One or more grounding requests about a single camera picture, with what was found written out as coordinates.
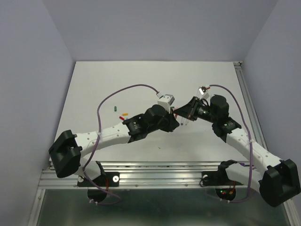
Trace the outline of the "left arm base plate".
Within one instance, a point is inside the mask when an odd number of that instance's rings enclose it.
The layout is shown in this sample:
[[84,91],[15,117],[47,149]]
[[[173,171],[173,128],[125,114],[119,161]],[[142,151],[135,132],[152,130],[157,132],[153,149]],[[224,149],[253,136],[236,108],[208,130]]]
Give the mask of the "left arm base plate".
[[90,203],[95,205],[113,205],[121,202],[118,195],[109,191],[110,188],[119,187],[120,173],[117,171],[105,172],[101,163],[97,162],[100,176],[94,180],[89,180],[84,176],[79,176],[77,187],[88,188],[87,197]]

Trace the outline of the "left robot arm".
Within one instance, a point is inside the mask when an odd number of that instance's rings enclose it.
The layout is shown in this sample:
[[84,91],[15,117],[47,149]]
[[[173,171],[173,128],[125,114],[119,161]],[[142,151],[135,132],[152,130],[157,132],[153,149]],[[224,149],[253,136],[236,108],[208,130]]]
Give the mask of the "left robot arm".
[[95,186],[104,182],[100,164],[85,156],[113,145],[128,144],[145,139],[148,134],[161,130],[173,132],[179,127],[173,111],[153,105],[145,113],[133,116],[101,131],[74,134],[62,132],[49,149],[49,155],[58,178],[72,174],[86,177]]

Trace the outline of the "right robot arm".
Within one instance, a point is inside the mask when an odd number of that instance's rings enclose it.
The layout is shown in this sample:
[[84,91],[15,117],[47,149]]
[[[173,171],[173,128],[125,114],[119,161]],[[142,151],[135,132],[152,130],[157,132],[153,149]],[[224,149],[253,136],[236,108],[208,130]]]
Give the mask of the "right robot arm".
[[190,121],[202,119],[212,123],[214,134],[249,160],[249,167],[234,160],[222,161],[216,172],[203,178],[204,186],[238,182],[250,186],[272,207],[300,194],[297,165],[290,159],[280,159],[252,140],[241,125],[229,116],[229,104],[225,97],[214,95],[208,105],[202,99],[193,97],[174,113]]

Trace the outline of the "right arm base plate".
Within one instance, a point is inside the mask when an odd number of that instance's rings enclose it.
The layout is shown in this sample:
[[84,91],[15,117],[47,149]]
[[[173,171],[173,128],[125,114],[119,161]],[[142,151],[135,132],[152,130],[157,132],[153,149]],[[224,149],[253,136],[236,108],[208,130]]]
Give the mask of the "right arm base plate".
[[224,186],[224,188],[215,189],[217,196],[222,200],[233,201],[237,193],[236,186],[242,185],[238,181],[230,179],[226,173],[226,169],[234,164],[238,164],[238,162],[234,160],[222,161],[217,171],[203,171],[199,185],[201,187]]

